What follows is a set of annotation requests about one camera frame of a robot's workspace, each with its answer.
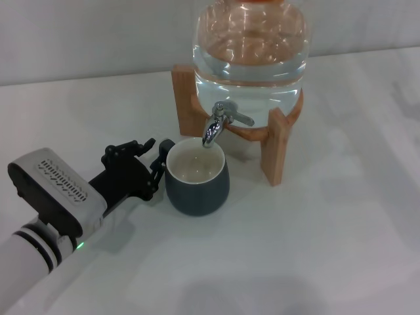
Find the wooden stand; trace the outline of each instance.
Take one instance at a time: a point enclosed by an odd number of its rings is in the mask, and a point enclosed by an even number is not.
[[[209,115],[203,110],[197,97],[194,69],[191,66],[176,65],[172,70],[172,84],[181,135],[202,137]],[[287,141],[302,107],[303,91],[287,117],[279,108],[270,110],[267,127],[252,129],[226,126],[226,129],[248,141],[261,143],[261,169],[272,186],[282,182]]]

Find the black stripe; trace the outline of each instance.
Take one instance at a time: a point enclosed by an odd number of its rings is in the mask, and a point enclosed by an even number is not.
[[[62,262],[61,252],[58,249],[58,246],[54,244],[53,241],[50,240],[48,235],[45,235],[44,231],[42,231],[41,228],[31,223],[24,225],[23,228],[27,228],[28,230],[31,230],[32,232],[37,234],[45,243],[47,243],[47,245],[51,248],[51,251],[55,255],[55,258],[57,260],[57,266],[59,266]]]
[[[71,237],[71,236],[69,236],[68,237],[69,239],[70,239],[70,241],[71,241],[71,243],[72,243],[72,245],[73,245],[73,252],[77,249],[77,242],[76,242],[76,239],[75,238],[73,238],[73,237]]]
[[[41,246],[40,243],[37,242],[37,240],[35,238],[33,238],[32,236],[30,236],[30,235],[28,235],[28,234],[26,234],[25,232],[22,232],[22,231],[17,231],[13,234],[20,236],[24,240],[28,241],[29,244],[34,246],[36,248],[36,250],[38,251],[38,253],[41,254],[41,256],[44,258],[44,261],[47,263],[49,272],[51,273],[51,271],[53,271],[53,268],[54,268],[53,261],[51,260],[47,251]]]

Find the metal spigot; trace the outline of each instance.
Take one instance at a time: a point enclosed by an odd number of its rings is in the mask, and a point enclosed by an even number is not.
[[[238,113],[238,105],[231,100],[217,102],[212,109],[213,115],[209,118],[203,134],[203,147],[211,148],[216,138],[224,130],[224,124],[231,124],[235,120],[247,125],[254,126],[254,119]]]

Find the water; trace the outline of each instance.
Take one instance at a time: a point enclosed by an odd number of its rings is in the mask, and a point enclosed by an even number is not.
[[[259,66],[250,62],[247,64],[247,60],[243,62],[246,56],[243,53],[240,62],[230,62],[228,54],[233,52],[226,47],[219,49],[218,52],[222,52],[222,55],[219,54],[218,58],[215,58],[196,45],[194,64],[201,106],[211,114],[215,102],[233,100],[238,104],[239,112],[254,119],[253,128],[267,126],[268,112],[273,108],[279,108],[286,116],[299,99],[307,49],[307,45],[303,45],[303,49],[298,53],[290,52],[287,56],[289,59],[283,62],[278,62],[279,58],[275,55],[267,56],[266,53],[264,57],[273,62]],[[284,56],[287,47],[283,47],[282,52]],[[247,127],[237,121],[233,125]]]

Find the white wall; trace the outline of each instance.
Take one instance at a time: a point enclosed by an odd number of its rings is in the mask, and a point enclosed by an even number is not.
[[[152,72],[190,61],[212,0],[0,0],[0,85]],[[312,54],[420,45],[420,0],[294,0]]]

